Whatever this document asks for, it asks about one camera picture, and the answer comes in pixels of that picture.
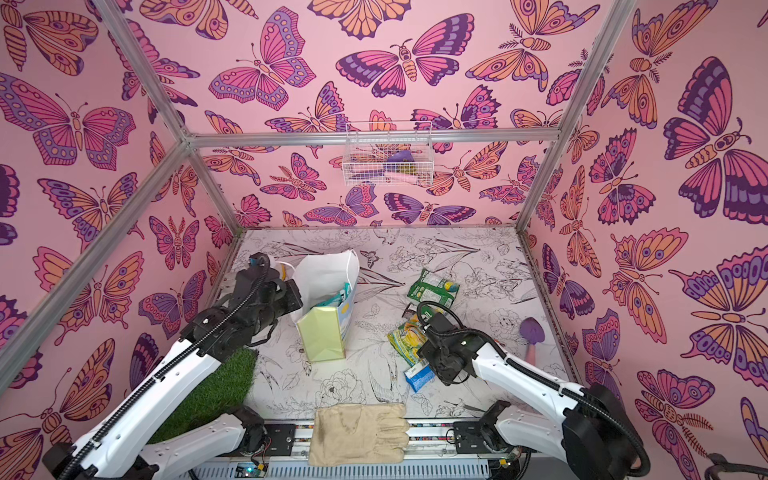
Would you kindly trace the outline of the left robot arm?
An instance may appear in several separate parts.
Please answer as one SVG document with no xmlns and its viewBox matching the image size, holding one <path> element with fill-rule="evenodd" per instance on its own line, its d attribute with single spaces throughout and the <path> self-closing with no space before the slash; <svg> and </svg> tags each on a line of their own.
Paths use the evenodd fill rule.
<svg viewBox="0 0 768 480">
<path fill-rule="evenodd" d="M 245 406 L 168 441 L 150 439 L 237 350 L 256 347 L 254 336 L 302 306 L 296 282 L 266 254 L 251 255 L 233 292 L 190 321 L 168 357 L 113 413 L 78 440 L 52 446 L 46 469 L 56 479 L 172 479 L 222 454 L 258 451 L 265 421 Z"/>
</svg>

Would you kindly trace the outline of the small blue snack pack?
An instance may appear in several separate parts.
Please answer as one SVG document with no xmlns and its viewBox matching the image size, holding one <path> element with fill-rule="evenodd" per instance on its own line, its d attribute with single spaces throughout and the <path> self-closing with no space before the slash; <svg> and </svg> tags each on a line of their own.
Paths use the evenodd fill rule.
<svg viewBox="0 0 768 480">
<path fill-rule="evenodd" d="M 428 363 L 420 362 L 411 366 L 404 372 L 407 384 L 414 393 L 418 393 L 424 386 L 435 378 L 435 373 Z"/>
</svg>

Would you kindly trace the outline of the yellow-green Fox's spring tea bag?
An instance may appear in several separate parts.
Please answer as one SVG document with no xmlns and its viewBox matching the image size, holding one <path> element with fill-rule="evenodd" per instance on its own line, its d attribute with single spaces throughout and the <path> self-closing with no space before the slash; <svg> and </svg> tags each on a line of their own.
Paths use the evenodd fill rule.
<svg viewBox="0 0 768 480">
<path fill-rule="evenodd" d="M 390 345 L 407 362 L 414 366 L 421 361 L 418 351 L 427 338 L 422 331 L 416 316 L 404 321 L 387 335 Z"/>
</svg>

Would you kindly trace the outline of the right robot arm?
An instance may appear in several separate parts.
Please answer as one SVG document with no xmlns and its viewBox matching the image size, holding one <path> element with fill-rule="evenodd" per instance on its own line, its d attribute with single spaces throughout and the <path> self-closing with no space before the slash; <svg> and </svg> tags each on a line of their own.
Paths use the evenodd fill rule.
<svg viewBox="0 0 768 480">
<path fill-rule="evenodd" d="M 416 318 L 426 341 L 419 349 L 446 386 L 469 378 L 490 382 L 532 407 L 525 420 L 496 401 L 479 420 L 493 450 L 519 447 L 567 464 L 579 479 L 642 478 L 651 461 L 625 408 L 607 387 L 563 380 L 505 350 L 482 330 L 465 326 L 448 307 L 422 301 Z"/>
</svg>

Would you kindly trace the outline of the teal candy bag back-side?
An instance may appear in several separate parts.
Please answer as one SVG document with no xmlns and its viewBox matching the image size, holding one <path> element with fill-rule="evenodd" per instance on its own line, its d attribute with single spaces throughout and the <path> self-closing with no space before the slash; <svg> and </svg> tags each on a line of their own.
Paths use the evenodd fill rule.
<svg viewBox="0 0 768 480">
<path fill-rule="evenodd" d="M 317 307 L 337 308 L 345 303 L 349 297 L 350 292 L 351 285 L 349 283 L 345 283 L 344 286 L 336 294 L 318 303 Z"/>
</svg>

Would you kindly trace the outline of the white paper bag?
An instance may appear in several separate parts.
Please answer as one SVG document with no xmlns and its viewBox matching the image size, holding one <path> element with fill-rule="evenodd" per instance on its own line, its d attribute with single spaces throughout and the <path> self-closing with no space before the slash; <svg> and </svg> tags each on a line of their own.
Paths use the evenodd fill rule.
<svg viewBox="0 0 768 480">
<path fill-rule="evenodd" d="M 347 250 L 309 255 L 295 264 L 280 265 L 284 279 L 293 279 L 301 293 L 303 307 L 283 318 L 298 331 L 307 360 L 318 363 L 343 359 L 360 273 L 357 253 Z M 337 308 L 317 307 L 345 283 L 351 285 L 351 292 L 344 304 Z"/>
</svg>

